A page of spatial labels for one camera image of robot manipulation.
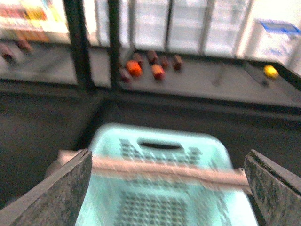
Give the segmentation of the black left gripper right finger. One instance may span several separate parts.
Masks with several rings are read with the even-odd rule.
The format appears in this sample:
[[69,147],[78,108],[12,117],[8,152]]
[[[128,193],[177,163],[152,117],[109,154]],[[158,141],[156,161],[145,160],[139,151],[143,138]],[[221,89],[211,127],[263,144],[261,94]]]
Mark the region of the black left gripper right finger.
[[251,150],[244,170],[253,197],[267,226],[301,224],[301,178]]

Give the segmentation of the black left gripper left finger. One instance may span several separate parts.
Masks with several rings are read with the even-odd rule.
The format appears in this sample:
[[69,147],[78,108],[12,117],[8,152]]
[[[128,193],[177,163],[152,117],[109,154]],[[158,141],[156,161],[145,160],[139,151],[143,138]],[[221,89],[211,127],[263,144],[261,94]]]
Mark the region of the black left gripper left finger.
[[73,226],[88,189],[92,154],[79,151],[60,169],[0,211],[2,226]]

